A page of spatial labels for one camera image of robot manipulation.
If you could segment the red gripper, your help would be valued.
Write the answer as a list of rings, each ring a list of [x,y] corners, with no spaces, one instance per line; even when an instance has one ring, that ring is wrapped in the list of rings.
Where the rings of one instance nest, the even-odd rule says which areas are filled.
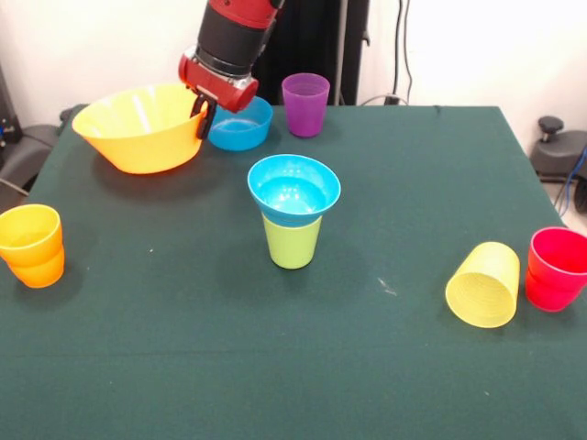
[[[200,116],[197,137],[207,139],[216,115],[216,104],[237,113],[245,109],[258,90],[258,81],[250,74],[234,78],[206,67],[196,58],[196,46],[189,47],[180,58],[179,78],[198,95],[190,117]]]

